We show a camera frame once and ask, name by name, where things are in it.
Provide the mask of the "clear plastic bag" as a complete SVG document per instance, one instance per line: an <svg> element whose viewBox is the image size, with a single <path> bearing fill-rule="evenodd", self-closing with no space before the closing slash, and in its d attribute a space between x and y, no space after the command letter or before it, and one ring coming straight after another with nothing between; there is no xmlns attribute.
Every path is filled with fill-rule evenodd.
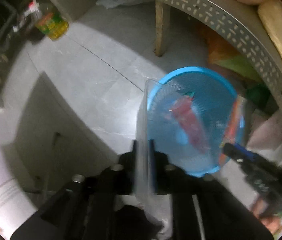
<svg viewBox="0 0 282 240"><path fill-rule="evenodd" d="M171 196L156 192L154 147L148 136L148 108L153 98L151 91L160 87L161 84L155 80L149 79L145 83L144 96L137 116L133 191L147 220L158 228L153 239L171 239L173 226Z"/></svg>

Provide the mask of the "blue plastic trash basket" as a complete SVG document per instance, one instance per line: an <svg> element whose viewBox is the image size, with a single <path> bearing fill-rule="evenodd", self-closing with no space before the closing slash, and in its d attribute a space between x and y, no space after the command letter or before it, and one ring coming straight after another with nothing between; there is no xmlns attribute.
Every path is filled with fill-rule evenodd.
<svg viewBox="0 0 282 240"><path fill-rule="evenodd" d="M146 138L154 149L188 175L202 177L217 172L229 160L222 155L230 125L231 142L242 142L242 112L231 122L238 93L213 70L184 67L145 85Z"/></svg>

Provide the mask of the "red snack wrapper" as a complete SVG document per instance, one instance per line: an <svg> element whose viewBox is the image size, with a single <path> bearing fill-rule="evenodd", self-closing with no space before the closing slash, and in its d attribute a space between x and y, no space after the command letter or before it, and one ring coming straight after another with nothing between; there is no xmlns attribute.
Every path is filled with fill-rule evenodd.
<svg viewBox="0 0 282 240"><path fill-rule="evenodd" d="M178 98L170 108L170 113L187 135L193 148L205 154L209 150L209 143L202 121L192 109L194 95L192 92Z"/></svg>

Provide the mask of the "cooking oil bottle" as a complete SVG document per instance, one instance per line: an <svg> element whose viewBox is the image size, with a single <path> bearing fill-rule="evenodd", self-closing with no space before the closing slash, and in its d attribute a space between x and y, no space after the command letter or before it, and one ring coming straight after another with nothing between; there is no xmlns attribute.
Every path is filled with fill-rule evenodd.
<svg viewBox="0 0 282 240"><path fill-rule="evenodd" d="M53 41L63 36L69 28L69 23L52 3L32 0L24 16L37 30Z"/></svg>

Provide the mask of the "wooden table leg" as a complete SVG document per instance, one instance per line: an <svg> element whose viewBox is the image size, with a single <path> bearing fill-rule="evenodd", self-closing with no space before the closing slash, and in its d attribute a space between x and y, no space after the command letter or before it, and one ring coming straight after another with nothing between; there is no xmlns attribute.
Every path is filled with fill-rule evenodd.
<svg viewBox="0 0 282 240"><path fill-rule="evenodd" d="M155 7L155 54L157 57L161 57L166 52L169 42L170 6L163 2L156 1Z"/></svg>

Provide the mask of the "perforated metal shelf rail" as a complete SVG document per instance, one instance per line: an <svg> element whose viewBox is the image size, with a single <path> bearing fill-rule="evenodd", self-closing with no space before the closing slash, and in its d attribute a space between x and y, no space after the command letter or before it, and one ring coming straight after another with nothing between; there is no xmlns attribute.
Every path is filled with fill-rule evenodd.
<svg viewBox="0 0 282 240"><path fill-rule="evenodd" d="M204 23L255 68L282 112L282 59L257 11L235 0L157 0Z"/></svg>

